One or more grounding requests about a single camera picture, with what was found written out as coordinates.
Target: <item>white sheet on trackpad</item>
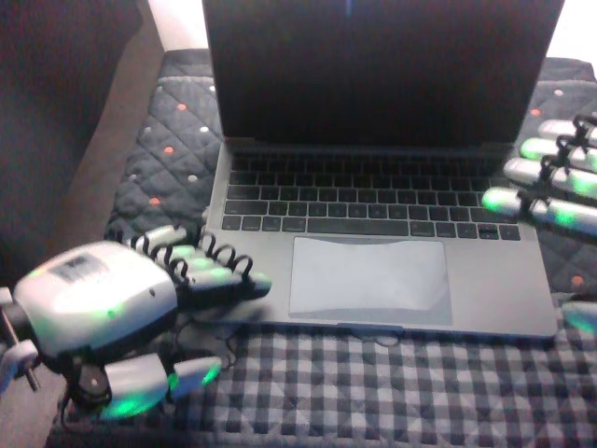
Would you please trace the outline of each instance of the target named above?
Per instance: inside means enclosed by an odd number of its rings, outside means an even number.
[[[441,242],[295,239],[290,314],[359,308],[424,311],[449,296]]]

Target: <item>robotic hand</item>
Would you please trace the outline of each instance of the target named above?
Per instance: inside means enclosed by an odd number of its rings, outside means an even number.
[[[69,250],[27,274],[13,294],[0,288],[0,395],[43,362],[67,382],[66,399],[100,419],[140,413],[207,385],[219,357],[128,357],[174,326],[179,312],[264,297],[271,280],[250,257],[215,248],[208,232],[165,226],[122,241]]]
[[[483,206],[495,213],[597,243],[597,118],[547,120],[541,138],[521,146],[521,158],[504,167],[521,190],[492,188]],[[564,318],[597,333],[597,301],[579,294],[562,307]]]

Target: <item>white wall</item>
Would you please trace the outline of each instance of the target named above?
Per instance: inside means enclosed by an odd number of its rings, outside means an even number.
[[[148,1],[164,49],[207,48],[201,0]],[[595,23],[597,0],[566,0],[548,56],[580,59],[597,70]]]

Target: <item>open laptop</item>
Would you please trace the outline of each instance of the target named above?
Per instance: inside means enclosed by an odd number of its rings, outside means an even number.
[[[226,136],[207,228],[273,281],[217,318],[552,336],[535,230],[480,198],[561,8],[203,0]]]

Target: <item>spacebar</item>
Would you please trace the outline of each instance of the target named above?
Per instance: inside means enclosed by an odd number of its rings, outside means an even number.
[[[309,218],[310,233],[351,233],[355,235],[409,236],[406,221],[380,221],[376,219]]]

